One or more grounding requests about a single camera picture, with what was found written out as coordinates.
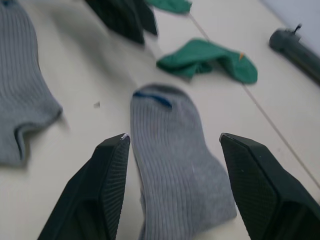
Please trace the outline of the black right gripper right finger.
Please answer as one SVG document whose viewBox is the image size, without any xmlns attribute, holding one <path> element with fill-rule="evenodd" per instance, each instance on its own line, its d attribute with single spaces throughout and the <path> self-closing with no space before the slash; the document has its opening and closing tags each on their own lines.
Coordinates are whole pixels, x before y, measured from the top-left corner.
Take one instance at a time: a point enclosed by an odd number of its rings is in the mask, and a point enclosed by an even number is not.
<svg viewBox="0 0 320 240">
<path fill-rule="evenodd" d="M 320 206 L 263 144 L 222 133 L 236 205 L 252 240 L 318 240 Z"/>
</svg>

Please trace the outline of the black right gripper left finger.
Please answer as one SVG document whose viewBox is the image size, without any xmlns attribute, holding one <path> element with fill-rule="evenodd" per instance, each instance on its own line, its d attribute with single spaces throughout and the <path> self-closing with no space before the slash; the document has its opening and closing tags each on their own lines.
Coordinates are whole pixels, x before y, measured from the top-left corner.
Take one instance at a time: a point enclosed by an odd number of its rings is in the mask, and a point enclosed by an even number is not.
<svg viewBox="0 0 320 240">
<path fill-rule="evenodd" d="M 130 137 L 108 138 L 68 181 L 40 240 L 114 240 L 124 201 Z"/>
</svg>

